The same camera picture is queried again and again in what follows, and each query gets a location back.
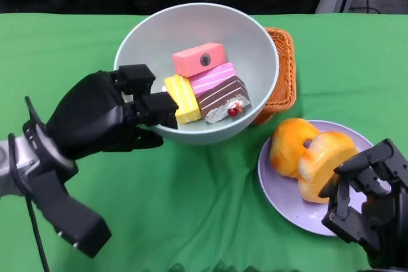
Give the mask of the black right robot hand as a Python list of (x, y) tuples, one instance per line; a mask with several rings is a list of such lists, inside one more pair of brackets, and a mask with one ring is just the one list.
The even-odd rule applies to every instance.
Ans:
[(319, 197), (323, 225), (359, 244), (371, 271), (407, 271), (407, 159), (389, 138), (335, 168)]

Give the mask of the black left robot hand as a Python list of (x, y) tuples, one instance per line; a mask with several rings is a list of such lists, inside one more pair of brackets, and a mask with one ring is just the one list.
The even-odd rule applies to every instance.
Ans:
[(152, 93), (156, 77), (145, 64), (98, 71), (80, 80), (47, 122), (56, 147), (69, 159), (98, 152), (130, 152), (163, 145), (149, 128), (177, 128), (176, 102), (167, 92)]

